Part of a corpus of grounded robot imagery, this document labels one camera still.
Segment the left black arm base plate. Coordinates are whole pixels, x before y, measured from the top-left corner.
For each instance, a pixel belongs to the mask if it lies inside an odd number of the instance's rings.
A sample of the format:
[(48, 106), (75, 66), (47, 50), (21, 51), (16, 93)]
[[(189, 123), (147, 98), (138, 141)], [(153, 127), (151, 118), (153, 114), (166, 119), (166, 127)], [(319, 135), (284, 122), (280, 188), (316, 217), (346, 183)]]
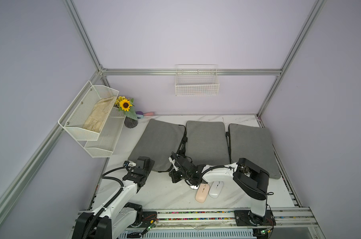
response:
[(137, 223), (129, 226), (129, 228), (146, 228), (151, 224), (151, 221), (157, 220), (158, 213), (155, 211), (144, 211)]

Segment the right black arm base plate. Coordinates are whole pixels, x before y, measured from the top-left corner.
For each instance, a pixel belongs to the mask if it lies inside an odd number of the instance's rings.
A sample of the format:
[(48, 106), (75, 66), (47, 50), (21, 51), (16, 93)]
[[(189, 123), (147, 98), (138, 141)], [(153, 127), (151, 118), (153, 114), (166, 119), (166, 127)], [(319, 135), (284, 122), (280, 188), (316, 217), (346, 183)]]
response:
[(276, 225), (275, 217), (271, 210), (266, 210), (264, 217), (254, 216), (250, 210), (235, 210), (234, 218), (237, 226), (272, 227)]

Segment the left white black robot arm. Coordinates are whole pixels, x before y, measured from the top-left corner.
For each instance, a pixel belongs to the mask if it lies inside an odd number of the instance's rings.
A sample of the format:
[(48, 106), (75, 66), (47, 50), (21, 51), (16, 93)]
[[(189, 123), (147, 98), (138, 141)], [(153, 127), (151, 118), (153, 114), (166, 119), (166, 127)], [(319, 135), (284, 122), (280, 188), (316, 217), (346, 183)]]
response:
[(126, 161), (122, 167), (102, 175), (120, 187), (92, 212), (79, 215), (72, 234), (73, 239), (117, 239), (129, 226), (137, 227), (143, 221), (142, 205), (131, 203), (145, 185), (155, 161), (141, 156), (137, 162)]

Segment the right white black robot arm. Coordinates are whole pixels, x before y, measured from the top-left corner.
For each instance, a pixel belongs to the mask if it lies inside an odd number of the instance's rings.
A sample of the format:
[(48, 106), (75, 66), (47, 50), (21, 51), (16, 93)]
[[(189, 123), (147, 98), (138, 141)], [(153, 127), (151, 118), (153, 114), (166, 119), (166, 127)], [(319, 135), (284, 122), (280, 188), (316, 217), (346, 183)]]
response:
[(250, 198), (252, 219), (265, 219), (269, 173), (246, 158), (227, 165), (194, 165), (187, 157), (174, 152), (168, 158), (172, 165), (169, 175), (173, 183), (184, 180), (189, 186), (200, 186), (202, 183), (234, 181)]

